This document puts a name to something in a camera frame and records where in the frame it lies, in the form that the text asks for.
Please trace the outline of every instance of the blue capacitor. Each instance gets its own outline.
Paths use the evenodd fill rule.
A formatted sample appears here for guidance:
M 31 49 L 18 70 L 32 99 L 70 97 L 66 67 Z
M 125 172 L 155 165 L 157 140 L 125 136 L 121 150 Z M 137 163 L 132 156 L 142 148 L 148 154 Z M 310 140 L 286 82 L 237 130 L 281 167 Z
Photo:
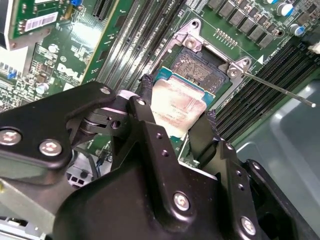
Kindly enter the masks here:
M 290 33 L 297 37 L 301 37 L 305 33 L 305 27 L 298 24 L 292 24 L 289 28 Z
M 276 13 L 279 16 L 289 17 L 294 11 L 294 6 L 289 3 L 282 2 L 276 7 Z

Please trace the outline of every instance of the screw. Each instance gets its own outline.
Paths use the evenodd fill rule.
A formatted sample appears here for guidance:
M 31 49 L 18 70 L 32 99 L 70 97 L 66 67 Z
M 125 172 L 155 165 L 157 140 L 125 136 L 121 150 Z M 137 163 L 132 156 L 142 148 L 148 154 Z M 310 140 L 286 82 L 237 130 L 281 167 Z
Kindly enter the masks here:
M 235 76 L 237 76 L 237 72 L 236 71 L 231 71 L 230 75 L 231 75 L 231 77 L 235 77 Z
M 255 228 L 254 224 L 249 220 L 249 218 L 243 216 L 241 218 L 241 223 L 242 223 L 244 230 L 248 234 L 250 234 L 252 236 L 256 234 L 256 228 Z
M 12 146 L 21 141 L 21 135 L 15 130 L 2 130 L 0 131 L 0 144 Z
M 260 170 L 260 167 L 259 167 L 259 165 L 256 163 L 256 162 L 252 162 L 252 165 L 254 166 L 254 168 L 255 169 L 258 169 L 258 170 Z
M 110 90 L 106 87 L 100 88 L 100 91 L 103 92 L 104 94 L 110 94 Z
M 145 102 L 142 98 L 138 98 L 136 101 L 137 101 L 138 104 L 140 104 L 140 105 L 146 105 L 146 102 Z
M 185 45 L 188 49 L 193 49 L 196 45 L 196 42 L 193 38 L 189 38 L 188 40 L 185 41 Z
M 173 200 L 174 200 L 174 204 L 181 211 L 187 211 L 190 207 L 188 198 L 182 193 L 177 192 L 176 194 L 174 194 Z
M 56 140 L 49 139 L 40 144 L 39 150 L 43 155 L 54 157 L 62 152 L 62 147 Z
M 227 148 L 230 149 L 230 150 L 233 149 L 232 145 L 231 145 L 230 143 L 228 143 L 228 142 L 226 143 L 226 146 L 227 146 Z

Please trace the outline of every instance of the electronic component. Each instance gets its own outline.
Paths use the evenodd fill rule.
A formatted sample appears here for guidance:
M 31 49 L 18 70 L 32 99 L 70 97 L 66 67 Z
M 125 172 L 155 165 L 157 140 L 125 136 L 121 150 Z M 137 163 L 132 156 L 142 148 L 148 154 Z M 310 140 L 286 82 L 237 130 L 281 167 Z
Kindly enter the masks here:
M 116 23 L 115 23 L 114 26 L 115 26 L 116 28 L 121 28 L 122 25 L 125 23 L 126 18 L 127 18 L 126 15 L 120 15 L 120 16 L 118 17 L 118 19 L 116 20 Z
M 246 6 L 248 5 L 248 1 L 247 0 L 243 0 L 240 4 L 239 4 L 239 8 L 241 8 L 242 10 L 244 10 L 246 8 Z
M 255 22 L 251 18 L 247 18 L 242 24 L 242 26 L 239 28 L 239 30 L 247 34 L 254 25 Z
M 212 94 L 229 80 L 228 76 L 217 67 L 186 48 L 181 51 L 170 68 L 174 73 Z
M 181 138 L 213 99 L 212 94 L 162 67 L 155 77 L 151 109 L 155 122 L 170 137 Z
M 17 50 L 50 34 L 69 1 L 0 1 L 0 47 Z
M 307 9 L 307 12 L 312 13 L 316 9 L 317 9 L 317 6 L 314 3 L 312 3 L 311 6 Z
M 208 2 L 208 6 L 215 10 L 221 5 L 222 2 L 223 0 L 210 0 Z
M 47 76 L 45 74 L 39 74 L 38 76 L 36 76 L 36 82 L 37 83 L 44 83 L 47 80 Z
M 258 11 L 259 11 L 258 8 L 256 7 L 252 8 L 252 10 L 249 12 L 249 16 L 253 18 Z
M 273 38 L 273 36 L 271 34 L 267 34 L 258 43 L 258 46 L 261 47 L 261 48 L 265 48 L 273 41 L 273 39 L 274 38 Z
M 276 28 L 276 25 L 274 23 L 271 23 L 271 25 L 267 28 L 267 31 L 269 33 L 272 33 L 275 28 Z
M 236 7 L 235 4 L 228 0 L 220 9 L 219 15 L 226 18 L 230 15 L 233 9 L 235 9 L 235 7 Z
M 104 20 L 112 5 L 112 0 L 97 0 L 94 5 L 92 15 L 100 21 Z
M 276 14 L 283 17 L 289 17 L 294 11 L 294 6 L 289 3 L 282 2 L 276 7 Z
M 11 68 L 12 72 L 19 72 L 24 76 L 29 72 L 31 67 L 34 49 L 34 47 L 24 47 L 9 51 L 0 47 L 0 63 L 7 65 L 6 69 L 8 71 Z
M 257 41 L 263 33 L 265 33 L 264 29 L 261 26 L 256 26 L 248 37 L 253 41 Z
M 73 5 L 73 6 L 75 6 L 75 7 L 80 6 L 81 3 L 82 3 L 82 0 L 71 0 L 71 1 L 70 1 L 70 4 Z
M 15 78 L 17 76 L 17 72 L 16 71 L 13 71 L 13 72 L 10 72 L 7 76 L 6 76 L 6 78 L 7 79 L 13 79 L 13 78 Z
M 289 31 L 296 37 L 301 37 L 305 33 L 305 27 L 294 23 L 290 26 Z
M 258 21 L 258 24 L 263 25 L 265 23 L 265 21 L 267 21 L 268 18 L 266 15 L 262 15 Z
M 275 3 L 278 2 L 278 0 L 263 0 L 263 2 L 264 2 L 265 4 L 275 4 Z
M 297 22 L 300 25 L 304 25 L 306 22 L 308 22 L 310 19 L 310 16 L 308 13 L 304 12 L 298 19 Z
M 40 95 L 44 94 L 48 90 L 49 90 L 49 85 L 47 83 L 40 83 L 35 88 L 36 93 Z
M 241 11 L 240 9 L 238 9 L 235 12 L 235 14 L 231 17 L 229 22 L 234 26 L 238 26 L 239 23 L 241 22 L 241 20 L 244 19 L 244 17 L 245 17 L 245 13 L 243 11 Z

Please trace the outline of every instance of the green circuit board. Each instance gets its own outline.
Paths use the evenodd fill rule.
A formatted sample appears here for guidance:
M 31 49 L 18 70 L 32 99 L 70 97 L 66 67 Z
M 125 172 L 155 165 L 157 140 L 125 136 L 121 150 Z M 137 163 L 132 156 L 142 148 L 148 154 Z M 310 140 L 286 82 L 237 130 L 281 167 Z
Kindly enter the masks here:
M 249 17 L 248 8 L 242 9 L 238 3 L 240 1 L 232 2 L 234 11 L 241 10 Z M 70 7 L 68 1 L 42 2 L 37 5 L 36 14 L 30 10 L 36 4 L 28 4 L 31 8 L 26 8 L 23 13 L 24 2 L 19 1 L 18 20 L 55 11 L 59 12 L 59 17 L 51 34 L 35 45 L 28 74 L 18 74 L 8 79 L 12 69 L 0 58 L 0 111 L 91 81 L 105 83 L 115 90 L 135 91 L 144 73 L 150 73 L 152 68 L 156 71 L 161 66 L 171 66 L 182 47 L 175 46 L 164 55 L 159 66 L 154 64 L 175 33 L 195 18 L 201 21 L 200 36 L 203 39 L 233 61 L 250 57 L 252 64 L 249 71 L 256 74 L 293 36 L 289 31 L 292 24 L 303 25 L 309 31 L 319 23 L 319 1 L 291 2 L 296 2 L 292 15 L 280 17 L 275 14 L 275 5 L 264 4 L 260 0 L 248 1 L 247 6 L 258 9 L 256 14 L 267 17 L 265 22 L 268 23 L 263 24 L 258 23 L 259 16 L 252 17 L 265 35 L 272 36 L 267 47 L 261 47 L 260 39 L 253 40 L 249 37 L 250 33 L 244 34 L 239 27 L 231 24 L 229 17 L 220 15 L 226 0 L 221 1 L 216 9 L 210 6 L 209 0 L 113 0 L 105 19 L 93 16 L 97 0 L 83 0 L 78 7 Z M 315 10 L 302 20 L 311 4 L 315 5 Z M 274 31 L 268 31 L 268 24 L 275 26 Z M 21 34 L 16 27 L 12 29 L 15 36 Z M 41 84 L 48 85 L 43 94 L 37 91 Z M 215 93 L 215 99 L 219 99 L 230 85 L 230 82 L 223 85 Z M 109 137 L 98 135 L 87 143 L 87 150 L 98 156 L 109 140 Z M 173 142 L 173 145 L 178 152 L 181 142 Z
M 9 36 L 14 39 L 54 24 L 67 12 L 69 0 L 17 0 Z

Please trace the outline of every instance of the gray metal surface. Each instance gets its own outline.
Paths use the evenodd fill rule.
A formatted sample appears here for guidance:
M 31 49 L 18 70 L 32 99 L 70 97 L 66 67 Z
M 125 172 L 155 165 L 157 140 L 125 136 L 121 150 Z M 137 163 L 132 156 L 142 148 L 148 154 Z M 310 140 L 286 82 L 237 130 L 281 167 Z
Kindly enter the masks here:
M 320 103 L 320 81 L 298 95 Z M 241 161 L 253 159 L 320 236 L 320 108 L 289 100 L 237 146 Z
M 35 224 L 44 233 L 52 233 L 55 214 L 74 191 L 66 178 L 55 185 L 31 185 L 2 178 L 0 202 L 21 219 Z

